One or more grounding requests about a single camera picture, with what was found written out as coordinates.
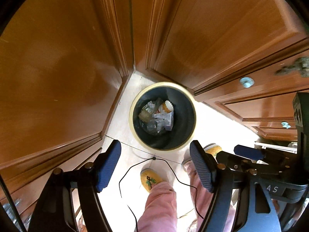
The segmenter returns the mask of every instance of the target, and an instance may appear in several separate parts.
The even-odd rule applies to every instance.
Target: leg
[[[211,199],[213,194],[209,193],[206,188],[202,186],[202,183],[200,182],[200,178],[197,174],[197,171],[195,170],[194,164],[192,161],[189,161],[184,164],[184,169],[189,175],[190,178],[190,185],[195,186],[197,188],[197,198],[196,198],[196,208],[197,211],[205,217],[208,208],[211,203]],[[193,201],[193,204],[195,203],[195,195],[196,190],[191,187],[191,198]],[[234,222],[234,216],[235,216],[235,208],[231,205],[227,221],[225,223],[224,232],[230,232],[232,230],[232,225]],[[202,224],[203,219],[197,214],[197,230],[200,228],[200,225]]]
[[[141,180],[150,194],[138,221],[138,232],[176,232],[176,192],[172,186],[149,169],[141,173]]]

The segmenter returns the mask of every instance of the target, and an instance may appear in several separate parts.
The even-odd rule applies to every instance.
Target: white tile floor
[[[129,167],[154,156],[134,139],[128,122],[129,109],[133,99],[142,89],[151,84],[154,84],[154,82],[139,73],[132,75],[117,106],[103,144],[104,152],[113,139],[118,139],[122,143],[122,153],[110,183],[99,194],[102,208],[113,232],[134,231],[135,219],[127,205],[132,209],[137,219],[143,214],[148,193],[141,186],[139,175],[144,168],[150,167],[156,170],[163,178],[173,184],[173,188],[177,192],[178,217],[193,209],[189,187],[177,182],[168,165],[160,160],[149,160],[133,167],[121,182],[123,198],[120,197],[118,183]],[[238,144],[254,147],[254,141],[257,140],[258,136],[251,130],[228,119],[203,103],[195,102],[195,108],[197,126],[194,139],[197,139],[202,146],[217,143],[224,151],[230,153],[233,152],[234,146]],[[168,160],[178,179],[189,184],[189,178],[181,168],[181,162],[187,150],[188,146],[177,153],[160,152],[156,153],[155,156]],[[178,219],[177,231],[187,231],[187,227],[194,217],[195,213],[192,211],[187,216]]]

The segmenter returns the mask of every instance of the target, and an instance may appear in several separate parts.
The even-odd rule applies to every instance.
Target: round trash bin
[[[171,131],[152,135],[145,131],[145,124],[138,117],[149,101],[161,98],[169,100],[174,107],[174,125]],[[129,124],[135,139],[151,152],[177,151],[191,142],[196,125],[196,112],[192,95],[182,86],[160,82],[146,87],[134,99],[129,113]]]

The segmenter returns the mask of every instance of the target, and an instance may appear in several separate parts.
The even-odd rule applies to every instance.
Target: cream-colored rim
[[[195,107],[194,107],[194,98],[193,96],[185,89],[183,88],[182,86],[178,85],[178,84],[174,84],[174,83],[171,83],[171,82],[159,82],[159,83],[155,83],[153,85],[150,85],[148,87],[146,87],[144,90],[142,90],[136,97],[135,99],[133,100],[132,104],[131,104],[131,108],[130,108],[130,112],[129,112],[129,124],[130,124],[130,129],[131,129],[131,132],[134,136],[134,138],[145,148],[147,148],[148,150],[150,150],[151,152],[155,153],[157,151],[163,151],[163,150],[160,150],[160,149],[155,149],[155,148],[152,148],[150,146],[148,146],[146,143],[144,143],[140,137],[137,135],[136,131],[135,131],[135,128],[133,126],[133,111],[134,111],[134,107],[137,103],[137,101],[140,99],[141,96],[143,96],[146,92],[148,92],[149,90],[152,90],[154,88],[157,88],[157,87],[170,87],[170,88],[173,88],[173,89],[176,89],[180,92],[182,92],[190,101],[192,107],[193,107],[193,112],[194,112],[194,118],[195,118],[195,122],[194,122],[194,126],[193,126],[193,130],[192,130],[192,133],[191,135],[188,137],[188,139],[183,143],[181,144],[180,146],[178,147],[175,147],[173,149],[169,149],[169,150],[164,150],[166,152],[175,152],[175,151],[179,151],[181,150],[182,148],[184,148],[187,144],[189,144],[189,142],[191,142],[191,140],[193,139],[193,136],[194,136],[194,130],[195,130],[195,126],[196,126],[196,112],[195,112]]]

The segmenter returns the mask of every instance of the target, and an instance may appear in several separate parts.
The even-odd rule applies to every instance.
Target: shoe
[[[206,153],[211,154],[214,158],[216,158],[217,153],[222,151],[222,148],[219,145],[217,145],[216,143],[211,143],[211,144],[205,146],[203,149]],[[190,155],[189,155],[188,158],[184,159],[183,162],[181,163],[182,168],[184,168],[184,164],[186,164],[187,162],[189,162],[191,160],[192,160],[192,158],[191,158]]]
[[[150,193],[150,190],[160,182],[163,182],[163,179],[157,174],[156,171],[146,168],[141,171],[141,182],[143,187]]]

